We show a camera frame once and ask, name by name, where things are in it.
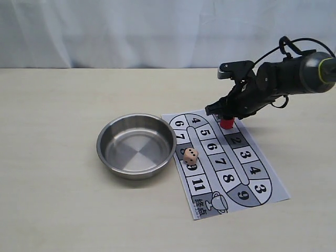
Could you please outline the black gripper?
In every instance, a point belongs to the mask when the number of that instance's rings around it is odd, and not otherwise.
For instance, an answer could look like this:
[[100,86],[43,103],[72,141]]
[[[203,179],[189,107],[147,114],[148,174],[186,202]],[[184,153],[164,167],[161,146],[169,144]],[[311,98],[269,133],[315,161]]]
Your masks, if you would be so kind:
[[270,78],[249,81],[240,89],[230,91],[226,101],[216,101],[205,107],[205,113],[210,115],[222,115],[224,120],[239,120],[255,115],[258,110],[274,102],[278,96],[277,81]]

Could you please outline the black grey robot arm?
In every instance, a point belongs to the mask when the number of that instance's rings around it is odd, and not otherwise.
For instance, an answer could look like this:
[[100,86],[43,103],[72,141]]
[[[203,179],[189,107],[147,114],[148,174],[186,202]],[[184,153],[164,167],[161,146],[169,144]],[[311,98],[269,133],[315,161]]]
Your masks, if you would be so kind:
[[324,93],[335,85],[335,58],[326,52],[316,52],[281,62],[264,62],[253,72],[250,60],[223,63],[218,79],[235,82],[232,90],[205,107],[206,114],[220,119],[243,119],[280,97]]

